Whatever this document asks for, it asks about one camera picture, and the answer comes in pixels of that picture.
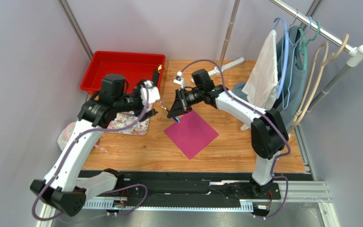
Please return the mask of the magenta paper napkin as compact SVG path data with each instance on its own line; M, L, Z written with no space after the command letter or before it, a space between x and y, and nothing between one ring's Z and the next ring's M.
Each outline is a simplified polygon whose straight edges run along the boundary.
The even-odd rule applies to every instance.
M181 117L179 122L166 128L164 133L188 159L193 159L219 135L195 111Z

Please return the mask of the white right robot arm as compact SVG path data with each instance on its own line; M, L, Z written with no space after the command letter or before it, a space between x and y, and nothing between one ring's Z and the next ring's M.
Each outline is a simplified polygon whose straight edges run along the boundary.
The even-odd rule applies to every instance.
M192 111L192 105L203 102L231 114L248 125L251 131L251 145L257 155L248 191L257 198L267 195L274 181L276 159L288 140L280 112L275 108L265 110L253 106L225 86L215 86L205 69L193 72L192 78L194 87L179 88L175 91L175 100L167 118L188 114Z

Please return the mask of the iridescent table knife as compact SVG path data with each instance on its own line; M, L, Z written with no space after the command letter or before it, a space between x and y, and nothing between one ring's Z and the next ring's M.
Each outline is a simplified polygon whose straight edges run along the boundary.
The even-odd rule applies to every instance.
M160 107L161 107L162 109L164 109L164 110L167 112L168 116L169 116L171 119L173 119L176 123L180 123L180 119L179 119L176 115L173 115L173 114L171 113L170 109L169 109L169 108L167 108L167 107L166 107L166 105L165 105L162 101L159 101L159 105L160 105Z

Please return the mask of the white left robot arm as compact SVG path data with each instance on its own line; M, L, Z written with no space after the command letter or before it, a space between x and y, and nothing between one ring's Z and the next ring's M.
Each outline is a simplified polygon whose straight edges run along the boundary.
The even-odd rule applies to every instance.
M137 122L156 114L153 104L161 98L156 84L143 79L132 92L128 92L128 85L120 74L108 74L102 79L100 90L82 105L74 131L56 163L43 179L31 183L37 201L72 217L88 200L121 189L123 174L110 168L83 181L78 180L78 175L92 148L119 113L133 112Z

